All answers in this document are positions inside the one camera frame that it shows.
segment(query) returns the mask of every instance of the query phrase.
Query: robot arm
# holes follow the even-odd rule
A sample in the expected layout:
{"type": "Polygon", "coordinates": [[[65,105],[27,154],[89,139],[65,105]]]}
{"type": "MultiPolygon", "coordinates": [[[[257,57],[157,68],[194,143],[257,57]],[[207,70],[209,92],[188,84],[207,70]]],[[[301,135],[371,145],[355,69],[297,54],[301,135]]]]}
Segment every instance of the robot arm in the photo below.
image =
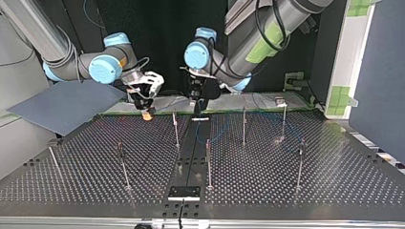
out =
{"type": "MultiPolygon", "coordinates": [[[[286,33],[295,31],[312,13],[321,12],[333,0],[278,0],[278,12],[286,33]]],[[[264,34],[276,46],[282,42],[282,31],[273,9],[263,20],[264,34]]],[[[255,28],[231,56],[226,57],[213,49],[217,33],[209,28],[198,28],[195,39],[184,53],[184,61],[193,75],[216,77],[230,90],[241,92],[249,83],[251,72],[278,49],[271,48],[255,28]]]]}
{"type": "Polygon", "coordinates": [[[158,94],[163,77],[144,73],[127,35],[104,38],[104,52],[78,54],[69,36],[56,26],[37,0],[0,0],[0,9],[41,54],[46,76],[54,81],[93,79],[111,84],[121,78],[139,110],[147,111],[158,94]]]}

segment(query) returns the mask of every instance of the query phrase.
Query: white panel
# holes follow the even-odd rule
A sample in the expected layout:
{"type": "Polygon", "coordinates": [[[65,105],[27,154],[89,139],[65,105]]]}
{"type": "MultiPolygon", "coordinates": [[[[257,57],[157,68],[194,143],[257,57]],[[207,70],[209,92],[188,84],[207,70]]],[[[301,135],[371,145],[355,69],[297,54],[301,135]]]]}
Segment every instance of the white panel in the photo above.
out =
{"type": "Polygon", "coordinates": [[[54,133],[18,119],[0,128],[0,179],[47,148],[54,133]]]}
{"type": "Polygon", "coordinates": [[[41,153],[55,137],[54,133],[5,112],[49,87],[35,53],[31,53],[32,49],[0,16],[0,178],[41,153]]]}
{"type": "Polygon", "coordinates": [[[49,87],[35,54],[19,64],[1,66],[24,60],[31,52],[10,24],[4,21],[4,16],[0,16],[0,111],[49,87]]]}
{"type": "MultiPolygon", "coordinates": [[[[374,7],[375,5],[371,5],[368,14],[365,16],[345,17],[330,81],[327,107],[329,107],[330,93],[333,86],[350,87],[349,96],[353,97],[354,95],[370,24],[373,20],[374,7]]],[[[347,107],[343,116],[327,115],[327,118],[349,119],[350,111],[351,107],[347,107]]]]}

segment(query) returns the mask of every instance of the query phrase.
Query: black cable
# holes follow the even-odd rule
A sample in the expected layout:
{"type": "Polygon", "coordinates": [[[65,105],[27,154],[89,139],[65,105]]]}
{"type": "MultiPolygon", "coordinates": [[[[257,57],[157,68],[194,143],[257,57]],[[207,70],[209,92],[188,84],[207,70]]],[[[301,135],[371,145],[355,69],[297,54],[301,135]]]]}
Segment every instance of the black cable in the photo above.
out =
{"type": "Polygon", "coordinates": [[[286,28],[284,26],[283,20],[281,18],[279,9],[278,9],[278,2],[277,0],[272,0],[272,4],[273,4],[273,12],[274,12],[274,16],[276,17],[277,23],[279,24],[281,33],[283,35],[283,41],[281,42],[281,47],[277,47],[276,45],[274,45],[273,43],[271,43],[270,40],[268,40],[265,32],[263,31],[262,28],[262,24],[260,22],[259,19],[259,6],[260,6],[260,0],[256,0],[256,7],[255,7],[255,11],[254,11],[254,15],[255,15],[255,21],[256,21],[256,27],[257,30],[259,31],[260,35],[262,35],[263,39],[266,41],[266,43],[275,51],[281,52],[284,51],[289,44],[289,36],[287,36],[286,34],[286,28]]]}
{"type": "Polygon", "coordinates": [[[87,10],[86,10],[86,3],[87,3],[87,0],[84,0],[84,1],[83,1],[83,12],[84,12],[84,15],[86,15],[87,19],[88,19],[93,25],[95,25],[95,26],[97,26],[97,27],[99,27],[99,28],[105,29],[105,27],[99,25],[97,22],[95,22],[94,20],[92,20],[92,18],[90,18],[89,14],[87,13],[87,10]]]}
{"type": "Polygon", "coordinates": [[[318,98],[318,97],[316,96],[316,94],[313,92],[313,89],[312,89],[312,87],[311,87],[310,84],[309,84],[309,80],[307,80],[307,83],[308,83],[308,87],[309,87],[310,92],[311,92],[312,95],[315,97],[315,99],[318,101],[319,106],[321,106],[321,108],[325,111],[325,107],[324,107],[324,105],[322,105],[321,100],[319,100],[319,98],[318,98]]]}
{"type": "Polygon", "coordinates": [[[32,57],[32,55],[33,55],[34,53],[35,53],[35,51],[34,51],[34,50],[32,50],[32,51],[31,51],[31,53],[30,53],[30,55],[29,55],[28,57],[26,57],[26,58],[24,58],[24,59],[22,59],[22,60],[19,60],[19,61],[13,62],[13,63],[1,64],[1,65],[0,65],[0,67],[5,67],[5,66],[10,66],[10,65],[15,65],[15,64],[19,64],[19,63],[22,63],[22,62],[24,62],[24,61],[27,61],[27,60],[29,60],[29,59],[32,57]]]}
{"type": "Polygon", "coordinates": [[[181,214],[182,214],[182,207],[184,206],[184,199],[182,200],[181,203],[181,209],[180,209],[180,213],[179,213],[179,228],[182,229],[182,224],[181,224],[181,214]]]}

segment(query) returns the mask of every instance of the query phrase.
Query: black curtain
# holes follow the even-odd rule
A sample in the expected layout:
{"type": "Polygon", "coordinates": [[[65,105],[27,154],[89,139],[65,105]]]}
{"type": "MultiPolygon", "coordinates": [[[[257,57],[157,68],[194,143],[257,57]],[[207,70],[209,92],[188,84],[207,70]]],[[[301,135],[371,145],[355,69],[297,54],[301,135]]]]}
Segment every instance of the black curtain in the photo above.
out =
{"type": "Polygon", "coordinates": [[[209,27],[219,35],[218,49],[224,48],[226,0],[97,0],[109,34],[123,31],[129,36],[138,58],[149,56],[146,70],[164,77],[162,90],[187,89],[188,77],[183,53],[197,27],[209,27]]]}

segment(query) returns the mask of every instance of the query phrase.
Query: green tape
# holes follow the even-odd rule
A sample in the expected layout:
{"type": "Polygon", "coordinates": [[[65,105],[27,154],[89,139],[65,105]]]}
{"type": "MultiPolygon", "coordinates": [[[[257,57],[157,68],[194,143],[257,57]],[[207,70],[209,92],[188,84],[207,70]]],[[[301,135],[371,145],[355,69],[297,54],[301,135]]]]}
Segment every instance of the green tape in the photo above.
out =
{"type": "Polygon", "coordinates": [[[19,117],[17,114],[4,114],[2,116],[0,116],[0,119],[5,119],[5,118],[9,118],[9,117],[19,117]]]}
{"type": "Polygon", "coordinates": [[[347,15],[349,17],[366,16],[371,3],[371,0],[351,0],[347,15]]]}
{"type": "MultiPolygon", "coordinates": [[[[271,43],[277,46],[279,46],[280,43],[283,41],[283,34],[281,33],[280,27],[275,23],[271,23],[267,27],[265,35],[267,36],[268,40],[271,41],[271,43]]],[[[277,51],[273,50],[262,37],[247,55],[245,60],[253,64],[259,64],[266,57],[272,57],[276,53],[277,51]]]]}
{"type": "Polygon", "coordinates": [[[331,88],[327,115],[344,115],[349,105],[350,87],[333,86],[331,88]]]}

